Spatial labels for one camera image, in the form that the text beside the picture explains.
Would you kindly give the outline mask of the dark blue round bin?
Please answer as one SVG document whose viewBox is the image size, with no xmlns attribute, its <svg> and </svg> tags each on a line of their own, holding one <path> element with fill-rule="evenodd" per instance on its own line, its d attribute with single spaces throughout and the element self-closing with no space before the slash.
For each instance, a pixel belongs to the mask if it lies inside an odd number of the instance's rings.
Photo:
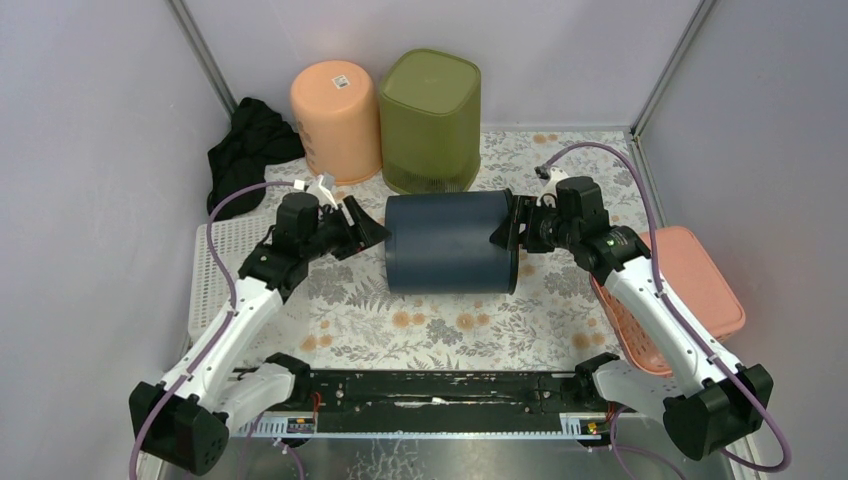
<svg viewBox="0 0 848 480">
<path fill-rule="evenodd" d="M 507 219 L 508 190 L 398 195 L 387 199 L 385 272 L 395 295 L 512 294 L 518 253 L 493 244 Z"/>
</svg>

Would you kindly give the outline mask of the green mesh waste bin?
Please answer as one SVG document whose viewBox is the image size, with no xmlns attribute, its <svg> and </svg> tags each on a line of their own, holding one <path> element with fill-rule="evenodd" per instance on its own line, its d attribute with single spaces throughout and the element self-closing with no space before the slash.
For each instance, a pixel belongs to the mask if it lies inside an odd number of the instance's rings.
<svg viewBox="0 0 848 480">
<path fill-rule="evenodd" d="M 402 55 L 378 92 L 385 184 L 399 194 L 468 190 L 481 164 L 481 97 L 473 62 L 424 48 Z"/>
</svg>

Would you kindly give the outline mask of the orange round bucket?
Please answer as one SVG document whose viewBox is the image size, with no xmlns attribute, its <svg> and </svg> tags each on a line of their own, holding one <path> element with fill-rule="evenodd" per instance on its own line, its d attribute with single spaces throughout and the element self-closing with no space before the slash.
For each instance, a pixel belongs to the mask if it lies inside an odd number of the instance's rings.
<svg viewBox="0 0 848 480">
<path fill-rule="evenodd" d="M 338 185 L 362 183 L 382 167 L 376 88 L 359 65 L 313 64 L 297 75 L 290 103 L 307 167 Z"/>
</svg>

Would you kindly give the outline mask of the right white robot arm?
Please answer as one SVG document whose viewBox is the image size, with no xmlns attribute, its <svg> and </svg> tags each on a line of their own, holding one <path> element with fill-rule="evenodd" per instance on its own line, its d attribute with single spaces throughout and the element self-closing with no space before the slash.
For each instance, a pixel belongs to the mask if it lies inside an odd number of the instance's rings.
<svg viewBox="0 0 848 480">
<path fill-rule="evenodd" d="M 579 364 L 575 402 L 597 412 L 609 402 L 658 421 L 685 456 L 701 460 L 758 431 L 774 387 L 760 364 L 744 365 L 700 323 L 655 267 L 655 250 L 614 226 L 589 177 L 558 181 L 550 196 L 505 193 L 508 212 L 492 244 L 516 253 L 564 249 L 638 321 L 672 370 L 663 379 L 612 354 Z"/>
</svg>

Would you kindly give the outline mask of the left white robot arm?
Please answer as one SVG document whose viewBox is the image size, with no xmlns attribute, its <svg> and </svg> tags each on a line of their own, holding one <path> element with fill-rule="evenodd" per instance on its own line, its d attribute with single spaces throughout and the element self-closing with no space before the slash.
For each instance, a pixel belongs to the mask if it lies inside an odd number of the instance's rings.
<svg viewBox="0 0 848 480">
<path fill-rule="evenodd" d="M 240 380 L 230 376 L 307 278 L 312 261 L 325 255 L 344 260 L 390 236 L 353 197 L 335 204 L 304 191 L 287 194 L 238 276 L 226 279 L 228 301 L 198 341 L 158 383 L 141 382 L 131 392 L 130 478 L 137 476 L 141 453 L 204 475 L 237 429 L 272 406 L 296 411 L 314 399 L 310 366 L 287 354 L 267 357 Z"/>
</svg>

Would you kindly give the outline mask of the pink plastic basket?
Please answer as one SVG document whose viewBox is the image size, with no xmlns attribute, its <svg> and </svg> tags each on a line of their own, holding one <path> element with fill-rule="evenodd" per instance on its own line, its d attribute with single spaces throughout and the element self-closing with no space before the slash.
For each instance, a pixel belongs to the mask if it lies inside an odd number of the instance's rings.
<svg viewBox="0 0 848 480">
<path fill-rule="evenodd" d="M 744 309 L 694 233 L 672 226 L 659 229 L 656 236 L 662 275 L 708 332 L 725 342 L 741 330 Z M 594 279 L 590 285 L 626 359 L 650 374 L 671 376 L 671 368 L 633 314 Z"/>
</svg>

